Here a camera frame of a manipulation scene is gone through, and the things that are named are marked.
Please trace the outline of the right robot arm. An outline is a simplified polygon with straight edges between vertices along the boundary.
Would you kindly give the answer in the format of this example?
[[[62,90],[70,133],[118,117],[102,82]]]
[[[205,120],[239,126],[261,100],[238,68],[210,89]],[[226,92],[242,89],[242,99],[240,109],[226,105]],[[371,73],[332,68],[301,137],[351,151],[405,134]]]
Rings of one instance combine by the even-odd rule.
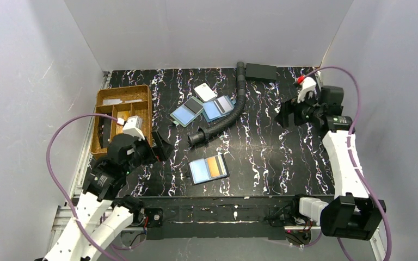
[[[294,197],[291,216],[308,219],[320,226],[324,235],[336,238],[370,240],[386,211],[383,200],[375,200],[358,173],[362,172],[352,142],[353,119],[343,116],[344,92],[340,87],[325,86],[319,95],[312,94],[304,101],[293,98],[282,105],[288,126],[293,118],[296,126],[312,123],[322,134],[334,177],[334,199],[327,203],[311,196]]]

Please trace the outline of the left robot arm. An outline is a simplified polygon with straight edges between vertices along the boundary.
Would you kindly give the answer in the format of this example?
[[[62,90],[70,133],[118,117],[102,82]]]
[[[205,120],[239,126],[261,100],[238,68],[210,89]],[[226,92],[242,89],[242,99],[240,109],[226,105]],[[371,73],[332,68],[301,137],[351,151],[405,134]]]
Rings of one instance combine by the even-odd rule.
[[[46,165],[52,180],[65,197],[72,216],[58,240],[41,260],[98,260],[102,254],[116,260],[106,248],[126,227],[137,225],[145,236],[149,227],[162,226],[162,208],[157,205],[148,207],[137,197],[117,195],[133,170],[168,160],[170,143],[156,130],[151,132],[151,138],[148,139],[139,128],[137,116],[126,119],[101,113],[86,116],[110,119],[112,124],[122,127],[122,133],[112,138],[106,155],[97,160],[87,175],[77,203],[72,202],[54,174],[51,149],[62,130],[84,116],[69,119],[51,137],[46,150]]]

